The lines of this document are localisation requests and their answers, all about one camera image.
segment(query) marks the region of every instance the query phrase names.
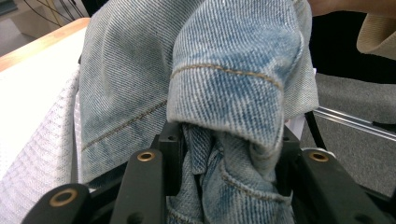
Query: cable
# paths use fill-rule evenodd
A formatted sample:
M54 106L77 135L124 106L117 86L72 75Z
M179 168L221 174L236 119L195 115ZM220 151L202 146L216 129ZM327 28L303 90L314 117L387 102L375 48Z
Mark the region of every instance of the cable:
M53 24L55 24L55 25L57 25L57 26L59 26L59 27L62 27L60 24L55 23L55 22L53 22L53 21L50 21L49 19L47 19L46 17L44 17L43 15L41 15L40 13L38 13L36 10L34 10L34 9L29 5L29 3L26 2L26 0L23 0L23 2L25 2L26 5L27 5L30 9L32 9L33 12L35 12L35 14L37 14L38 16L40 16L41 18L43 18L44 20L49 21L50 23L53 23Z
M67 8L66 4L64 3L64 0L59 0L62 4L62 7L64 7L64 10L66 11L66 13L69 15L70 19L72 19L73 21L75 21L76 19L73 17L73 15L70 13L69 9Z
M55 14L53 13L52 7L50 7L50 9L51 9L50 12L51 12L53 18L56 20L56 23L61 24L61 23L58 21L58 17L56 17Z
M68 0L70 5L72 5L72 7L74 8L74 10L77 12L77 14L82 18L84 17L84 15L82 15L81 11L78 9L76 1L74 0Z
M60 12L58 12L57 10L53 9L52 7L49 7L48 5L44 4L43 2L41 2L40 0L36 0L37 2L41 3L44 7L48 7L49 9L51 9L52 11L56 12L58 15L62 16L65 20L67 21L71 21L71 19L68 19L66 16L62 15Z

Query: orange stitching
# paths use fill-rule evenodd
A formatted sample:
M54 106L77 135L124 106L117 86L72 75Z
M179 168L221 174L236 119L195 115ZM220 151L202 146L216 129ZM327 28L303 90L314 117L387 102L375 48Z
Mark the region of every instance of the orange stitching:
M166 103L167 103L167 100L164 100L164 101L160 102L158 105L155 105L154 107L148 109L147 111L143 112L143 113L140 114L139 116L135 117L134 119L130 119L130 120L128 120L127 122L121 124L121 126L119 126L118 128L113 129L112 131L103 134L102 136L100 136L100 137L96 138L95 140L89 142L89 143L87 144L87 146L85 146L85 147L82 148L81 151L85 150L87 147L90 147L90 146L92 146L93 144L95 144L95 143L97 143L97 142L99 142L99 141L102 141L103 139L108 138L111 134L121 131L121 130L124 129L125 127L129 126L131 123L133 123L133 122L135 122L135 121L137 121L137 120L142 119L143 117L145 117L145 116L151 114L152 112L154 112L155 110L159 109L159 108L162 107L163 105L166 105Z
M263 78L266 81L271 82L272 84L274 84L274 86L276 86L278 89L283 91L283 87L282 87L282 85L279 82L274 80L272 77L268 77L264 73L238 71L238 70L224 68L224 67L221 67L219 65L214 65L214 64L211 64L211 63L195 64L195 65L189 65L189 66L185 66L185 67L179 68L171 75L171 78L173 78L175 75L177 75L178 73L180 73L180 72L182 72L184 70L188 70L188 69L192 69L192 68L213 68L213 69L218 69L218 70L226 72L226 73L233 73L233 74L237 74L237 75L246 75L246 76L260 77L260 78Z

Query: white textured cloth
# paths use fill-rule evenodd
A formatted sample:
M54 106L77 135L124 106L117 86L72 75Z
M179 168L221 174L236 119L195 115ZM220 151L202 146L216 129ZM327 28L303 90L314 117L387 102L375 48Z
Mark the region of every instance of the white textured cloth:
M79 67L0 182L0 223L20 223L47 191L71 182Z

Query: table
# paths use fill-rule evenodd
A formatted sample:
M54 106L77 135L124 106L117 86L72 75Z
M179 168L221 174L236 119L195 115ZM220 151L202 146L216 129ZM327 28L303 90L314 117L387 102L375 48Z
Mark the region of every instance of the table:
M82 18L67 24L64 27L55 30L52 33L44 35L37 40L16 49L3 57L0 57L0 72L6 70L10 66L20 63L23 60L37 54L43 49L61 41L62 39L70 36L71 34L85 28L90 21L89 18Z
M79 19L0 58L0 179L78 69L90 19Z

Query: stitched seam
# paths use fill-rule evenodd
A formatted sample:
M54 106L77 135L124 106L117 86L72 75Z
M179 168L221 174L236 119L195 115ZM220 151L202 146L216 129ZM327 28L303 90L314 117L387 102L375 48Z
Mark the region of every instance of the stitched seam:
M183 72L185 70L193 69L193 68L212 68L212 69L217 69L217 70L220 70L220 71L226 72L226 73L232 73L232 74L237 74L237 75L245 75L245 76L253 76L253 77L260 77L260 78L262 78L262 79L264 79L264 80L266 80L268 82L271 82L274 86L276 86L278 89L283 91L283 87L282 87L282 85L279 82L277 82L272 77L268 77L264 73L255 73L255 72L248 72L248 71L233 70L233 69L224 68L222 66L215 65L215 64L212 64L212 63L202 63L202 64L195 64L195 65L188 65L188 66L185 66L185 67L181 67L181 68L177 69L171 75L171 78L173 78L178 73L181 73L181 72Z
M173 219L177 220L179 223L183 223L183 224L201 223L201 222L195 222L195 221L189 222L188 220L185 220L185 219L183 219L182 217L179 217L178 215L174 214L174 213L171 212L171 211L168 211L168 216L169 216L170 218L173 218Z
M224 167L224 161L221 162L220 165L220 172L221 172L221 178L226 182L226 184L238 189L239 191L242 191L243 193L245 193L247 196L259 199L259 200L264 200L264 201L274 201L277 203L285 203L285 204L290 204L290 200L286 197L283 197L281 195L276 195L274 193L274 196L270 196L270 195L260 195L258 193L255 192L251 192L247 189L243 189L242 187L236 185L232 179L234 179L234 177L232 177L230 174L228 174L225 171L225 167Z
M128 127L131 123L138 121L140 119L143 119L145 116L151 114L152 112L154 112L155 110L159 109L160 107L166 105L167 100L164 100L162 102L160 102L158 105L155 105L154 107L146 110L145 112L141 113L140 115L138 115L137 117L130 119L128 121L126 121L125 123L121 124L121 126L117 127L116 129L111 130L108 133L103 134L102 136L100 136L99 138L96 138L95 140L91 141L90 143L87 144L87 146L82 148L82 151L85 150L87 147L92 146L93 144L102 141L103 139L108 138L110 135L112 135L113 133L117 133L119 131L121 131L122 129Z

